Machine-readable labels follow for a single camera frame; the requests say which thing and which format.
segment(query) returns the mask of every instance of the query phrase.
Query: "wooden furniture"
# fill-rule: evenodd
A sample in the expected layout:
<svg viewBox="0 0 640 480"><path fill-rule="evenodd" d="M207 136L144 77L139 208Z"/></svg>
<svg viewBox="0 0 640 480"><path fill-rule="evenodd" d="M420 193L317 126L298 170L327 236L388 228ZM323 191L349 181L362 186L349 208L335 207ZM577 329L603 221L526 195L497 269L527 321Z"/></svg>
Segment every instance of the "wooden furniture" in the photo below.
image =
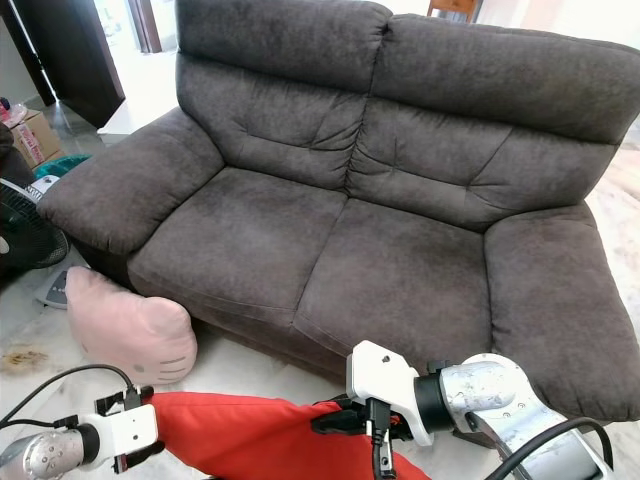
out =
<svg viewBox="0 0 640 480"><path fill-rule="evenodd" d="M434 9L446 10L449 12L464 13L467 16L467 23L471 23L477 4L478 0L431 0L427 17L431 16Z"/></svg>

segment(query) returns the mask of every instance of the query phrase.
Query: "electric fan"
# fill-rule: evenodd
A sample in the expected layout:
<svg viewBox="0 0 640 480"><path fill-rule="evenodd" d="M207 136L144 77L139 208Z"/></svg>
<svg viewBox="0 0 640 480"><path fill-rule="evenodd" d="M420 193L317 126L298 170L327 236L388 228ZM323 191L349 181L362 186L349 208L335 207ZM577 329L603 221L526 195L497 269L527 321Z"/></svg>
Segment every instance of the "electric fan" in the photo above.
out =
<svg viewBox="0 0 640 480"><path fill-rule="evenodd" d="M69 253L69 242L61 230L36 212L42 195L58 180L47 175L26 188L0 179L0 266L2 270L46 268L62 262ZM36 298L46 305L66 308L66 270L56 269Z"/></svg>

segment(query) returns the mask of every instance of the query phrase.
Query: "sofa armrest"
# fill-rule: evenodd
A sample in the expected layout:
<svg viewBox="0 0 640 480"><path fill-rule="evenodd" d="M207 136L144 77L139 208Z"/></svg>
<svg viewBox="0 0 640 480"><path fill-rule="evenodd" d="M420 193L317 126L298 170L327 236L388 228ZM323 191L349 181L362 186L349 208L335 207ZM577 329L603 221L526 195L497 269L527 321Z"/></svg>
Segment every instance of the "sofa armrest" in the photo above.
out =
<svg viewBox="0 0 640 480"><path fill-rule="evenodd" d="M38 212L91 247L125 255L223 166L210 137L176 108L61 178Z"/></svg>
<svg viewBox="0 0 640 480"><path fill-rule="evenodd" d="M586 204L525 213L485 236L497 353L552 408L640 418L640 351Z"/></svg>

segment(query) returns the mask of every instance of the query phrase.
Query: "back cushion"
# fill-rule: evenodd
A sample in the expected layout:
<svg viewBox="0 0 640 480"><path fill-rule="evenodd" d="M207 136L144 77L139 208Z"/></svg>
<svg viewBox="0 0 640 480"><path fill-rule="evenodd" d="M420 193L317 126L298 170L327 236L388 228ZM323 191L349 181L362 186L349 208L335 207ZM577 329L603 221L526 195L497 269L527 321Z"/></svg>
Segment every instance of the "back cushion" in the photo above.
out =
<svg viewBox="0 0 640 480"><path fill-rule="evenodd" d="M179 0L180 106L227 163L342 188L390 16L368 2Z"/></svg>
<svg viewBox="0 0 640 480"><path fill-rule="evenodd" d="M639 69L618 45L393 17L347 190L476 231L578 203L638 114Z"/></svg>

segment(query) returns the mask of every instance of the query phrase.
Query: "door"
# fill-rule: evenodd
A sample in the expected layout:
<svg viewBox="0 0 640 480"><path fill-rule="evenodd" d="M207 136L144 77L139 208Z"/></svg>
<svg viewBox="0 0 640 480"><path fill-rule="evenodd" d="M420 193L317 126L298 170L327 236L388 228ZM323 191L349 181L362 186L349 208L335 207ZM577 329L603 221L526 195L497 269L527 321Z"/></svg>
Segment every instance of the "door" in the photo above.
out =
<svg viewBox="0 0 640 480"><path fill-rule="evenodd" d="M13 0L60 101L96 128L124 101L93 0Z"/></svg>

